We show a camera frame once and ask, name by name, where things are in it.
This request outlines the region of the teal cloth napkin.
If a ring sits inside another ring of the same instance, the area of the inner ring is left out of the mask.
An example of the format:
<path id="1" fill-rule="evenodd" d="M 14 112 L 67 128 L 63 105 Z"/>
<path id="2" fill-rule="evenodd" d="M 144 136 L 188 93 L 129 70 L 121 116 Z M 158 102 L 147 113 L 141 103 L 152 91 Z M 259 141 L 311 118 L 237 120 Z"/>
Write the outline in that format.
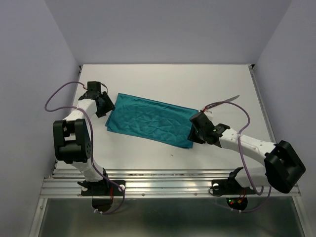
<path id="1" fill-rule="evenodd" d="M 119 93 L 115 109 L 105 124 L 110 132 L 150 139 L 191 149 L 190 117 L 196 109 Z"/>

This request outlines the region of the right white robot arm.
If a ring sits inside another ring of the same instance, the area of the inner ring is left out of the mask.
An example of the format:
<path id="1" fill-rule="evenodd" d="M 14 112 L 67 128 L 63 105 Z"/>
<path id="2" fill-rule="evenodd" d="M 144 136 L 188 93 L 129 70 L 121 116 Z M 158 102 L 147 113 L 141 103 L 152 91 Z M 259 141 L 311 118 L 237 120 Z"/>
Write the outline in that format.
<path id="1" fill-rule="evenodd" d="M 249 189 L 253 194 L 254 187 L 265 186 L 288 194 L 306 172 L 294 148 L 286 141 L 265 142 L 241 135 L 227 125 L 214 125 L 203 112 L 193 115 L 190 122 L 188 140 L 235 151 L 260 164 L 256 168 L 236 168 L 226 180 L 217 182 L 217 195 L 234 195 L 242 189 Z"/>

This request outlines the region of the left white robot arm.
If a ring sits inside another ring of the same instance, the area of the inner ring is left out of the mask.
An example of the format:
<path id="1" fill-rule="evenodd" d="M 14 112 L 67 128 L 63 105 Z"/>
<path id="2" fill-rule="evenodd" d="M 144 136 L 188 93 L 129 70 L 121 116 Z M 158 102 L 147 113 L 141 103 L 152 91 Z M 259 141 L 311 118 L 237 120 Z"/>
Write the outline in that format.
<path id="1" fill-rule="evenodd" d="M 108 180 L 106 170 L 93 158 L 93 132 L 90 128 L 92 116 L 104 117 L 115 106 L 107 91 L 102 91 L 103 83 L 89 81 L 83 88 L 76 106 L 62 120 L 53 123 L 55 157 L 71 165 L 83 176 L 79 182 L 82 196 L 111 196 L 114 185 Z"/>

